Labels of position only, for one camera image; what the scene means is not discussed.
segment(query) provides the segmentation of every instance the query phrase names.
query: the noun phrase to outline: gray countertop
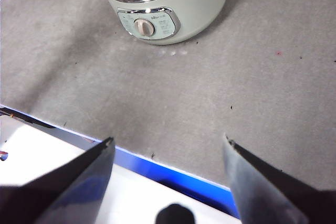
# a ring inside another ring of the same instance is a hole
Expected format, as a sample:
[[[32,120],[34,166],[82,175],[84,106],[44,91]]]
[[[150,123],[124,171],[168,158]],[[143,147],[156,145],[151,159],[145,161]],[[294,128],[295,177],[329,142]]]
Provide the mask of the gray countertop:
[[[187,42],[151,46],[107,0],[2,0],[1,104],[227,185],[224,132],[336,188],[336,0],[227,0]]]

